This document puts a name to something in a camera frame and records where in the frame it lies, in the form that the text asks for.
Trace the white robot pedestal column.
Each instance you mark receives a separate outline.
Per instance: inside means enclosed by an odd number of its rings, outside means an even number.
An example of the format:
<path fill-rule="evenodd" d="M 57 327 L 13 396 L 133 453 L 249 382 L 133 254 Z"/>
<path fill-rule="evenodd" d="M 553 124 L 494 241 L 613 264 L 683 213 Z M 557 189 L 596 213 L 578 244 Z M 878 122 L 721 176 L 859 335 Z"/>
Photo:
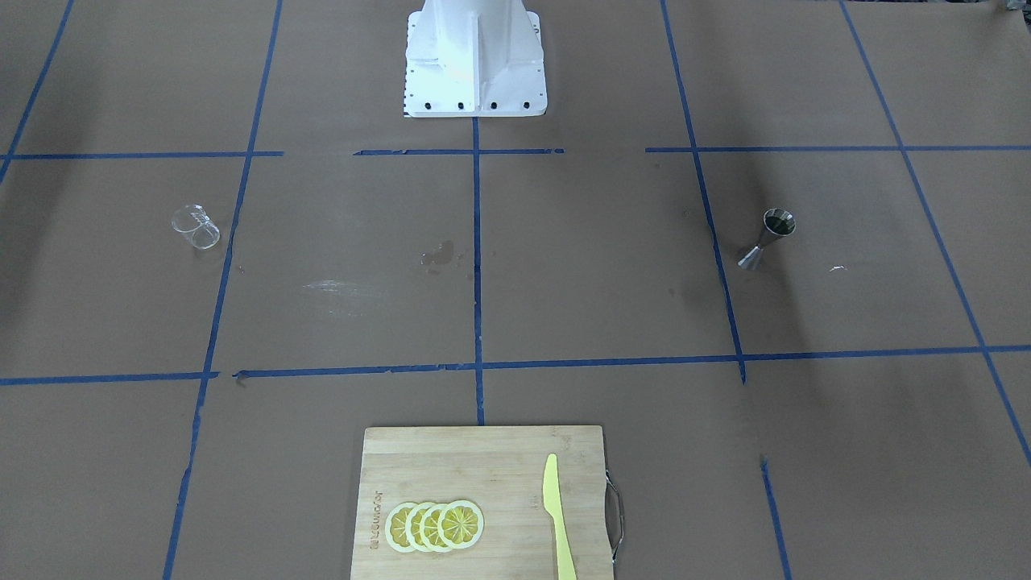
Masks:
<path fill-rule="evenodd" d="M 522 1 L 426 1 L 406 33 L 405 117 L 546 114 L 541 22 Z"/>

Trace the clear glass measuring cup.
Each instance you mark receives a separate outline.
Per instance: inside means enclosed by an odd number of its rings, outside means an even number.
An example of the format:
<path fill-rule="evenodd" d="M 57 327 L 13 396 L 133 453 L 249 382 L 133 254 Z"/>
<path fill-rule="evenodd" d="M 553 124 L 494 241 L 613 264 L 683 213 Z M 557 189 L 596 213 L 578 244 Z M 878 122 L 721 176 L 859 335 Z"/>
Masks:
<path fill-rule="evenodd" d="M 171 227 L 180 234 L 194 249 L 207 251 L 215 247 L 221 239 L 220 229 L 210 220 L 201 205 L 184 205 L 171 217 Z"/>

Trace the steel jigger measuring cup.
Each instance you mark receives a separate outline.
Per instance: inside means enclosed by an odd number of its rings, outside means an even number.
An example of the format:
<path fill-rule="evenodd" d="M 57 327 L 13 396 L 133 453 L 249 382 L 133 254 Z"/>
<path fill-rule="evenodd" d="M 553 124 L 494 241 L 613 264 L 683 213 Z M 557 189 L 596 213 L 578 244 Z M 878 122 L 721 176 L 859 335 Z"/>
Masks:
<path fill-rule="evenodd" d="M 767 209 L 762 216 L 761 230 L 751 247 L 736 262 L 745 271 L 757 271 L 761 267 L 767 247 L 794 234 L 797 228 L 795 214 L 787 209 Z"/>

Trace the bamboo cutting board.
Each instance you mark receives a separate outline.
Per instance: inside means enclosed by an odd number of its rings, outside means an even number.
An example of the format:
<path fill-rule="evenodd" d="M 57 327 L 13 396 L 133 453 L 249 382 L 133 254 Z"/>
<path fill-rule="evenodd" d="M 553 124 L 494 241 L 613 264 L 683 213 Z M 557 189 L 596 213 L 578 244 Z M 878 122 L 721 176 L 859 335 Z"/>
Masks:
<path fill-rule="evenodd" d="M 578 579 L 616 576 L 607 531 L 607 456 L 597 425 L 371 427 L 358 481 L 353 579 L 557 579 L 542 476 L 556 453 Z M 384 518 L 404 502 L 468 499 L 486 528 L 469 549 L 399 553 Z"/>

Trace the yellow plastic knife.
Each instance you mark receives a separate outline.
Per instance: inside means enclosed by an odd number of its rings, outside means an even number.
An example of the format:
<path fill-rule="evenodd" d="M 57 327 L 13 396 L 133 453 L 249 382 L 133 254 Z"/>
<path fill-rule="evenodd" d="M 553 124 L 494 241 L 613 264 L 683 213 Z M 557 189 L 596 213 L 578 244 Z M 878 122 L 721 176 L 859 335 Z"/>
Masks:
<path fill-rule="evenodd" d="M 545 459 L 544 476 L 542 476 L 542 499 L 544 500 L 546 514 L 548 514 L 553 522 L 553 546 L 555 546 L 557 579 L 578 579 L 567 528 L 565 528 L 556 453 L 548 453 L 548 457 Z"/>

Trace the lemon slices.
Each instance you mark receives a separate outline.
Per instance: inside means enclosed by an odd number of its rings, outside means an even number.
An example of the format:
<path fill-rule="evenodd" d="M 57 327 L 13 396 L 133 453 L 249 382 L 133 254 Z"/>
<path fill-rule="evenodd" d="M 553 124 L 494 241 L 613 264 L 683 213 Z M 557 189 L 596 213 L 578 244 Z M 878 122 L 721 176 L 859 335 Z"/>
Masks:
<path fill-rule="evenodd" d="M 448 503 L 404 502 L 384 518 L 387 546 L 399 553 L 448 553 L 474 547 L 487 519 L 468 499 Z"/>

